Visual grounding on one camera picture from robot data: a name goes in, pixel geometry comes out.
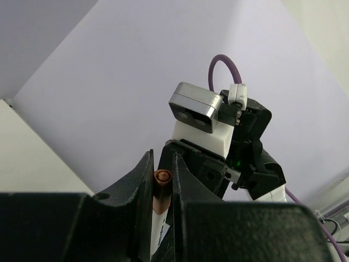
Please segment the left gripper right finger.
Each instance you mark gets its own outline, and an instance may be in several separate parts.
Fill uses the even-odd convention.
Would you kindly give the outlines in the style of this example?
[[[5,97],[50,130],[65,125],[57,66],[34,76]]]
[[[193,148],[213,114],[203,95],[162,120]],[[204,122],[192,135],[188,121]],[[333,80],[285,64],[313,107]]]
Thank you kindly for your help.
[[[309,209],[290,203],[226,202],[173,156],[175,261],[332,261]]]

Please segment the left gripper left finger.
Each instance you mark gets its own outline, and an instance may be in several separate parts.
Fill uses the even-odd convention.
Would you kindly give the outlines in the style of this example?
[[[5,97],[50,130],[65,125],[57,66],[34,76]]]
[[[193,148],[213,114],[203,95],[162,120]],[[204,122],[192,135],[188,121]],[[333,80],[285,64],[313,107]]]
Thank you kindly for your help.
[[[95,194],[2,193],[1,261],[149,261],[153,152]]]

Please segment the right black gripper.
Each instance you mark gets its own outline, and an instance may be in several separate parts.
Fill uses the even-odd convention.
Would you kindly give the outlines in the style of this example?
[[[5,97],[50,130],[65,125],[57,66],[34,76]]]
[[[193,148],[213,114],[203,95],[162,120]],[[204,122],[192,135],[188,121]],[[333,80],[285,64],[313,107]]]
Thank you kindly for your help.
[[[186,167],[202,184],[219,198],[223,198],[229,184],[228,165],[218,154],[185,139],[168,140],[163,147],[159,169],[172,169],[172,157],[177,153]]]

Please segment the brown pen cap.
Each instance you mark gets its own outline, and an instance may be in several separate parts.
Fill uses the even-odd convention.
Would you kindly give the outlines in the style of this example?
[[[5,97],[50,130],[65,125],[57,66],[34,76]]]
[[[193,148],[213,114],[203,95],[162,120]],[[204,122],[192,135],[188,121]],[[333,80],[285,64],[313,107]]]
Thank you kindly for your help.
[[[172,199],[172,172],[159,169],[153,174],[153,210],[156,214],[165,213]]]

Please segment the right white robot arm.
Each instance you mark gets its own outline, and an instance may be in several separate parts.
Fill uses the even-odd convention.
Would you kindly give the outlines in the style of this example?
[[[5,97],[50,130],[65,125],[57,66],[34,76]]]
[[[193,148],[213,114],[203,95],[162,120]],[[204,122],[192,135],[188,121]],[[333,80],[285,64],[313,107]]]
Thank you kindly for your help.
[[[261,135],[271,112],[257,101],[230,102],[228,90],[175,91],[169,102],[176,118],[159,169],[172,168],[179,154],[189,172],[218,197],[244,189],[256,201],[284,202],[281,166],[263,148]]]

